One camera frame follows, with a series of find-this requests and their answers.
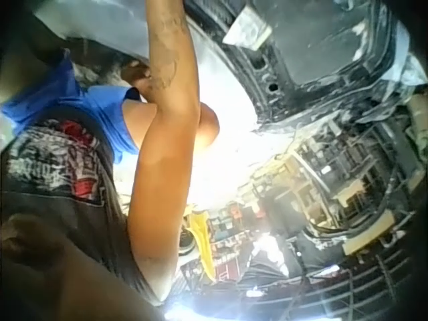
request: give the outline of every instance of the black car part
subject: black car part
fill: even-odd
[[[265,1],[250,1],[261,17],[273,25],[273,36],[258,50],[251,51],[222,43],[247,1],[185,1],[189,16],[219,46],[250,95],[262,125],[259,130],[293,132],[299,123],[311,123],[335,109],[370,97],[375,82],[391,67],[397,20],[387,8],[380,1],[355,1],[351,11],[343,11],[330,2],[311,2],[313,7],[309,7],[307,1],[279,1],[274,6]],[[304,39],[298,30],[307,24],[305,21],[314,18],[315,13],[322,17],[324,29]],[[278,19],[277,14],[292,16]],[[355,30],[359,23],[364,29],[360,33]],[[305,35],[310,37],[314,29],[306,28]],[[338,45],[344,47],[341,41],[357,41],[361,47],[360,57],[354,59],[355,53],[348,52],[338,65],[330,56],[344,53]],[[307,45],[292,49],[299,43]],[[308,55],[305,52],[311,44],[315,49]],[[307,60],[304,65],[310,67],[295,69],[304,59]]]

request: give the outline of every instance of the bright light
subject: bright light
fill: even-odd
[[[322,270],[320,273],[316,274],[315,276],[327,276],[328,274],[338,272],[340,270],[339,265],[332,265],[325,270]]]
[[[248,290],[246,295],[247,298],[261,298],[265,294],[263,291],[257,290],[257,286],[255,286],[254,289]]]
[[[232,321],[218,318],[210,318],[201,316],[198,313],[192,311],[186,306],[177,304],[167,313],[165,313],[165,319],[171,321]]]
[[[342,318],[315,318],[302,321],[342,321]]]
[[[330,165],[325,166],[322,170],[321,173],[323,175],[327,174],[328,172],[331,172],[332,168],[330,167]]]
[[[275,237],[271,236],[269,233],[264,233],[253,244],[254,249],[251,253],[252,256],[256,256],[260,251],[265,251],[268,256],[267,258],[272,263],[275,263],[280,269],[281,273],[288,278],[290,272],[288,271],[287,265],[284,260],[284,255],[280,251]]]

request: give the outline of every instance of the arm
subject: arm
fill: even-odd
[[[136,263],[160,300],[175,274],[200,119],[199,84],[183,0],[146,0],[156,114],[138,157],[128,217]]]
[[[126,100],[122,105],[122,111],[126,127],[134,141],[140,148],[146,136],[148,127],[156,115],[157,106],[148,100],[149,103],[136,100]],[[203,102],[201,103],[201,117],[195,138],[195,154],[204,151],[217,138],[220,131],[219,120],[215,112]]]

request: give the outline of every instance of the hole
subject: hole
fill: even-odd
[[[256,70],[262,70],[266,67],[266,62],[263,57],[249,57],[249,60]]]
[[[276,92],[278,90],[278,85],[277,84],[270,84],[268,88],[269,88],[270,92]]]

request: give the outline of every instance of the gray t-shirt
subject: gray t-shirt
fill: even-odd
[[[50,108],[1,153],[1,221],[15,213],[43,218],[157,305],[131,253],[112,165],[112,149],[88,115]]]

